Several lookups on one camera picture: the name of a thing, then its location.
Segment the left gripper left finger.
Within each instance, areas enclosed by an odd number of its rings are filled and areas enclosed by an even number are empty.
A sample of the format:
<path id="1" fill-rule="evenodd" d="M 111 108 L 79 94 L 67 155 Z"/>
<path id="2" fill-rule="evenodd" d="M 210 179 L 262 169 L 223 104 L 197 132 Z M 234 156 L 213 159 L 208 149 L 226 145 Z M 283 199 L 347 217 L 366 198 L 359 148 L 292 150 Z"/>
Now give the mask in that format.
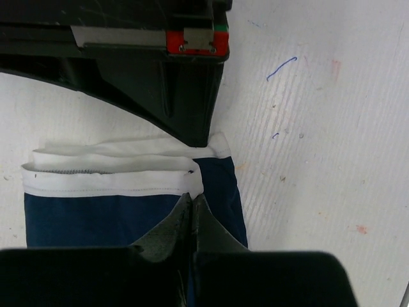
<path id="1" fill-rule="evenodd" d="M 142 294 L 156 306 L 186 306 L 189 292 L 192 199 L 183 194 L 158 225 L 135 241 Z"/>

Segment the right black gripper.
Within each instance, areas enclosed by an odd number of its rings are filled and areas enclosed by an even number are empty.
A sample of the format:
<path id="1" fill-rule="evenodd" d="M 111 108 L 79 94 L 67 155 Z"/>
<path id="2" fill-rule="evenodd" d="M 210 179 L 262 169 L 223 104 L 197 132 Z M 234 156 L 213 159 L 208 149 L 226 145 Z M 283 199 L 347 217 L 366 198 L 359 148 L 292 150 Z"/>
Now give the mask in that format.
<path id="1" fill-rule="evenodd" d="M 231 1 L 2 1 L 1 71 L 68 87 L 208 144 Z"/>

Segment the navy blue underwear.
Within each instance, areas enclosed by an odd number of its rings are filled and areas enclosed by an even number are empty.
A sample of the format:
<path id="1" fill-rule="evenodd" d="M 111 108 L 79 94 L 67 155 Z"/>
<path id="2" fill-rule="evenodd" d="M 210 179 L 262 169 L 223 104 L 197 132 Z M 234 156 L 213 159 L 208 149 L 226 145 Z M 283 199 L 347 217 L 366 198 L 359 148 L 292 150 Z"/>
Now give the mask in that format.
<path id="1" fill-rule="evenodd" d="M 183 194 L 203 195 L 212 214 L 247 243 L 226 137 L 189 147 L 173 138 L 50 145 L 22 166 L 30 248 L 126 246 L 149 232 Z"/>

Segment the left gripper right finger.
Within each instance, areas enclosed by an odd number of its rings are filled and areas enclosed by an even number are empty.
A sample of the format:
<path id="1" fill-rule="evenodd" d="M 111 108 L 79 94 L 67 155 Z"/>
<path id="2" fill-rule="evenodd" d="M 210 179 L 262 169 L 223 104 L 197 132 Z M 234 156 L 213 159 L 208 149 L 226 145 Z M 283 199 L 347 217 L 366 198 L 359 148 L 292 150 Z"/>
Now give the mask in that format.
<path id="1" fill-rule="evenodd" d="M 200 264 L 203 253 L 245 253 L 250 250 L 236 240 L 212 214 L 203 194 L 193 201 L 192 208 L 191 299 L 200 306 Z"/>

